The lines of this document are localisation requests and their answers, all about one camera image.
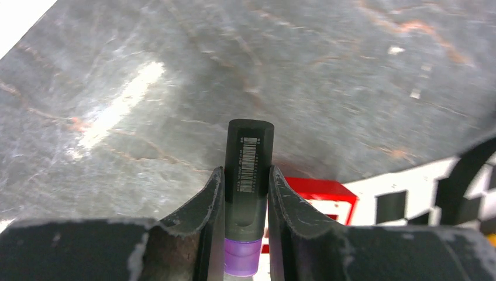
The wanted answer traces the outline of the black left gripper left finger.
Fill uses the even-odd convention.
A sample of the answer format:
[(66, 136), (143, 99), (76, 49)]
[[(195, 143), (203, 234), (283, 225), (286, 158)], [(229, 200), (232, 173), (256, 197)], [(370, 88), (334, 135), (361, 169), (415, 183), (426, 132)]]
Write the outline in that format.
[(161, 220), (165, 280), (223, 280), (224, 169), (214, 168), (205, 186)]

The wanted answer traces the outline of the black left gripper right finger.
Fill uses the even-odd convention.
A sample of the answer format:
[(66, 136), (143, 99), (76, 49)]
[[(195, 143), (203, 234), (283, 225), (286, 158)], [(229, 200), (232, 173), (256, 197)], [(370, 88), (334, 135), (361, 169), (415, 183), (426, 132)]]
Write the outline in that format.
[(271, 280), (340, 280), (340, 224), (298, 195), (277, 166), (268, 183)]

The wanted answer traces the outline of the black cap marker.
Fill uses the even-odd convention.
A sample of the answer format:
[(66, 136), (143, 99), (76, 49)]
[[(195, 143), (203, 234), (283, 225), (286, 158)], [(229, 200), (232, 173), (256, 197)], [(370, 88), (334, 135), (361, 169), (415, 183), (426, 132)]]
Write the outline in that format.
[(264, 234), (274, 125), (234, 119), (225, 155), (225, 273), (257, 273)]

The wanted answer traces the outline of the blue grey backpack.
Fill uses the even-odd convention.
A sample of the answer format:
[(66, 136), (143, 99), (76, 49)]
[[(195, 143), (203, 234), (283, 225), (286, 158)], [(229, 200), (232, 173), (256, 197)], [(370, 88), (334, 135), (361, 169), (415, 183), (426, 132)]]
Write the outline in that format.
[(471, 181), (495, 153), (495, 138), (464, 152), (447, 178), (438, 181), (436, 206), (441, 209), (440, 224), (461, 223), (461, 207)]

